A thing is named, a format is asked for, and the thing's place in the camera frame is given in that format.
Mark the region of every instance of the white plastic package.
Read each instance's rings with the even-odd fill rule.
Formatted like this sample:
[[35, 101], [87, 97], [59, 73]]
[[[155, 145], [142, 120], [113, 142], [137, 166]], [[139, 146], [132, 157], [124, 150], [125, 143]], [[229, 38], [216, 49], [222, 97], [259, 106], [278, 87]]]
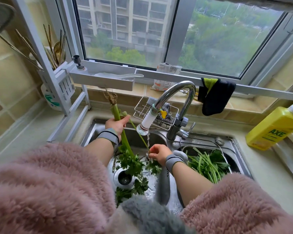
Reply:
[[[182, 68], [181, 66], [170, 65], [167, 63], [160, 63], [158, 64], [156, 71], [170, 73], [170, 74], [179, 74], [181, 71], [181, 68]], [[157, 90], [157, 91], [165, 91], [165, 90], [168, 90], [170, 87], [172, 87], [174, 84], [176, 83], [155, 79], [151, 89]]]

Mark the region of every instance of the gray wristband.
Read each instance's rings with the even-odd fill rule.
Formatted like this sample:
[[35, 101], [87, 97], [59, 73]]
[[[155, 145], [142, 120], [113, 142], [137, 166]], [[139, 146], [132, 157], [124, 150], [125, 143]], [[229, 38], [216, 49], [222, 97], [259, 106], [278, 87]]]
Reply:
[[119, 143], [119, 141], [118, 141], [118, 135], [117, 135], [116, 131], [113, 128], [109, 128], [109, 129], [106, 129], [106, 130], [102, 131], [98, 135], [97, 138], [105, 138], [105, 139], [108, 139], [113, 144], [115, 144], [115, 146], [117, 146], [118, 143]]
[[187, 164], [188, 162], [188, 156], [181, 151], [174, 150], [173, 154], [168, 155], [166, 157], [166, 167], [167, 170], [172, 174], [172, 167], [175, 165], [177, 162], [183, 162], [184, 164]]

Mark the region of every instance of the sink basin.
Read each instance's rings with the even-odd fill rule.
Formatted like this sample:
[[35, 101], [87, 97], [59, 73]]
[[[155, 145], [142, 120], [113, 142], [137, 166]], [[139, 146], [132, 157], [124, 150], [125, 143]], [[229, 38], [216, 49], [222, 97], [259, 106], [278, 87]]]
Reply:
[[[98, 134], [105, 129], [105, 122], [105, 120], [101, 119], [93, 120], [81, 143], [81, 146], [86, 146], [91, 141], [96, 139]], [[125, 132], [133, 153], [139, 153], [140, 156], [145, 155], [147, 149], [135, 129], [132, 128], [131, 124], [127, 124]], [[172, 151], [183, 151], [187, 149], [188, 153], [191, 152], [192, 146], [197, 148], [199, 147], [201, 152], [210, 152], [213, 149], [219, 149], [223, 152], [226, 160], [230, 164], [232, 172], [241, 173], [252, 178], [233, 138], [192, 132], [185, 140], [180, 141], [180, 138], [176, 137], [175, 141], [170, 141], [167, 140], [166, 134], [167, 131], [164, 130], [150, 129], [150, 147], [158, 143], [168, 146], [168, 148]], [[113, 162], [114, 158], [112, 158], [109, 162], [107, 169], [113, 188], [116, 190], [117, 182], [115, 182], [115, 174], [112, 172]], [[143, 171], [143, 175], [149, 180], [149, 189], [145, 192], [145, 195], [148, 198], [154, 199], [162, 205], [166, 205], [168, 209], [174, 213], [182, 211], [183, 206], [178, 198], [175, 179], [166, 168], [162, 169], [162, 172], [158, 175], [158, 177], [153, 176], [145, 170]]]

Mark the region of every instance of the yellow dish soap bottle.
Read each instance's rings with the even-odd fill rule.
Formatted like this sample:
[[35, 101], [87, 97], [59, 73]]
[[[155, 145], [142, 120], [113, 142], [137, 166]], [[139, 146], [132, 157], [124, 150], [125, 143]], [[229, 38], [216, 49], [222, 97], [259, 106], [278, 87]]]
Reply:
[[260, 150], [269, 149], [275, 143], [293, 133], [293, 105], [277, 107], [246, 136], [248, 146]]

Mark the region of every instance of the white countertop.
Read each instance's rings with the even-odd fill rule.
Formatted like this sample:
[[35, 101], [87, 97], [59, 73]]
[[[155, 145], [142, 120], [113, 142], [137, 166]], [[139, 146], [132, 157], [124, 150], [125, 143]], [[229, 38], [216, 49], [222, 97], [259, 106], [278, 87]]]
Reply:
[[[132, 107], [120, 106], [122, 111], [132, 115]], [[79, 108], [74, 117], [69, 121], [58, 141], [64, 141], [70, 128], [81, 112]], [[0, 155], [0, 163], [9, 161], [24, 151], [43, 145], [55, 129], [63, 114], [46, 107], [30, 125], [19, 134]], [[87, 112], [73, 143], [80, 144], [91, 122], [95, 118], [109, 119], [112, 117], [109, 105], [94, 103], [92, 109]], [[196, 122], [193, 131], [217, 135], [226, 135], [234, 138], [238, 143], [240, 152], [250, 170], [254, 180], [272, 196], [288, 213], [293, 214], [293, 177], [287, 171], [280, 158], [272, 149], [259, 151], [246, 145], [245, 135], [252, 126], [234, 122], [225, 122], [202, 117], [189, 117], [189, 123]]]

